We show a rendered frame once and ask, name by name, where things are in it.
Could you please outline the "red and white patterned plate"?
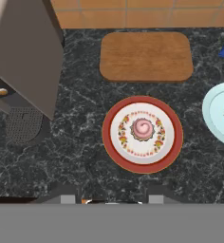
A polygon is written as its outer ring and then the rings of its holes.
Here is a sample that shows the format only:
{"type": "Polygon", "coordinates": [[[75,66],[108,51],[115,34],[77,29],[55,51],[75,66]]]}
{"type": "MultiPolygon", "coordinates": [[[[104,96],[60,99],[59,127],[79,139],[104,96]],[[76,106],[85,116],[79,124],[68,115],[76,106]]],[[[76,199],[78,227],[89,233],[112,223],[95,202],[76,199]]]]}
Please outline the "red and white patterned plate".
{"type": "Polygon", "coordinates": [[[121,168],[137,174],[153,174],[170,166],[183,144],[183,129],[175,111],[149,96],[132,96],[116,103],[103,121],[103,145],[121,168]],[[148,141],[131,135],[133,121],[149,120],[155,129],[148,141]]]}

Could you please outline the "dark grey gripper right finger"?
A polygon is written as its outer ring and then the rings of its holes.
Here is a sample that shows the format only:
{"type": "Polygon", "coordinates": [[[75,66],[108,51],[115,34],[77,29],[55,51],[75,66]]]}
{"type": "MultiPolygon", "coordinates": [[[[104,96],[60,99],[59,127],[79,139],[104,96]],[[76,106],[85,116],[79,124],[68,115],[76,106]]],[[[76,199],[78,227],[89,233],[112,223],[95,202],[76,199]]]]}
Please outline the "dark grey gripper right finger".
{"type": "Polygon", "coordinates": [[[150,185],[147,189],[149,204],[191,204],[187,197],[177,196],[163,185],[150,185]]]}

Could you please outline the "light blue plate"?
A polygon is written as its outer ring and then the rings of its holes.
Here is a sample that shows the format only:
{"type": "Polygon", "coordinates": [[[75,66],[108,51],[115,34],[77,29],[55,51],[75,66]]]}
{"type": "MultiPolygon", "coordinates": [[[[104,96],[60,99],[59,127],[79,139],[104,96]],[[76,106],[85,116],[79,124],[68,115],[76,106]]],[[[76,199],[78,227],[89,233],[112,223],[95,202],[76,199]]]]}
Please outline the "light blue plate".
{"type": "Polygon", "coordinates": [[[224,83],[208,91],[203,99],[202,114],[212,134],[224,143],[224,83]]]}

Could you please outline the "brown wooden cutting board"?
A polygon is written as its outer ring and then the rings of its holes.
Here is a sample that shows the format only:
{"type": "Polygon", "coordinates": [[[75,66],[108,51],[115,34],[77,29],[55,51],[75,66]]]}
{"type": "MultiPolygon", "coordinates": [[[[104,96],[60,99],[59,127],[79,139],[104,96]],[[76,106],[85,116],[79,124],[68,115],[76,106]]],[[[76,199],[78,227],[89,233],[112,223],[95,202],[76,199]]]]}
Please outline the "brown wooden cutting board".
{"type": "Polygon", "coordinates": [[[179,32],[113,32],[102,39],[100,72],[111,82],[184,82],[194,71],[179,32]]]}

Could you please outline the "pink swirl frosted cupcake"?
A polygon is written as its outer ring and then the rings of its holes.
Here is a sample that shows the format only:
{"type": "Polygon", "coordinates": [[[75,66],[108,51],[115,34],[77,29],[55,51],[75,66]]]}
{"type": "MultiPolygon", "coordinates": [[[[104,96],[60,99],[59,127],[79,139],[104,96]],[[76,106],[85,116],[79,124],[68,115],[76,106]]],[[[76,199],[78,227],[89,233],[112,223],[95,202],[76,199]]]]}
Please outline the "pink swirl frosted cupcake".
{"type": "Polygon", "coordinates": [[[134,120],[130,128],[131,135],[139,141],[148,141],[153,138],[155,133],[154,125],[145,118],[134,120]]]}

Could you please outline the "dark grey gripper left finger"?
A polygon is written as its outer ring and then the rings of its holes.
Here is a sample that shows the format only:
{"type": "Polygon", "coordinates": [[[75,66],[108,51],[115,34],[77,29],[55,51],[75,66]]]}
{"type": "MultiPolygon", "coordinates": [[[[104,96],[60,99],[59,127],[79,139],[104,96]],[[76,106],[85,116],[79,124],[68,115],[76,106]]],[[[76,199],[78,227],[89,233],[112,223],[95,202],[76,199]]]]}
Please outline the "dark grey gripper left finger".
{"type": "Polygon", "coordinates": [[[73,185],[62,185],[53,190],[48,196],[41,196],[34,203],[45,204],[81,204],[81,188],[73,185]]]}

